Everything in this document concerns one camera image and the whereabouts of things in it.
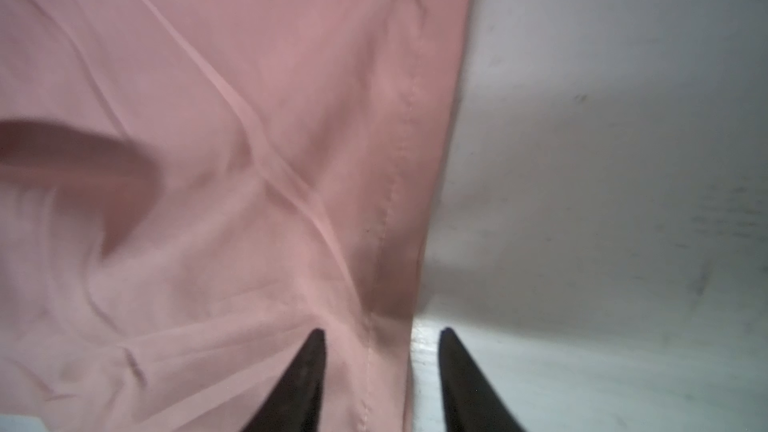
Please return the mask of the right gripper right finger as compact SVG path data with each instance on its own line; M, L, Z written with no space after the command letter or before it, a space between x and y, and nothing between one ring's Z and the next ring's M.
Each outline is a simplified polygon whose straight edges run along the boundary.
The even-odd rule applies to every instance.
M445 427L451 432L525 432L452 328L438 341Z

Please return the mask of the pink shorts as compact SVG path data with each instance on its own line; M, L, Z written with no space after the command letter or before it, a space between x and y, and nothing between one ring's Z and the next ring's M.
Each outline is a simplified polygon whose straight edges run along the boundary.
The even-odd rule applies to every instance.
M470 0L1 0L1 426L407 431Z

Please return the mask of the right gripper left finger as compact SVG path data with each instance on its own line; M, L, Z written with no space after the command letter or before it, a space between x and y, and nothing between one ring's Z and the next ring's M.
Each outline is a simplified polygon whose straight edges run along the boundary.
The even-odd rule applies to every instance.
M326 334L315 328L241 431L318 431L326 363Z

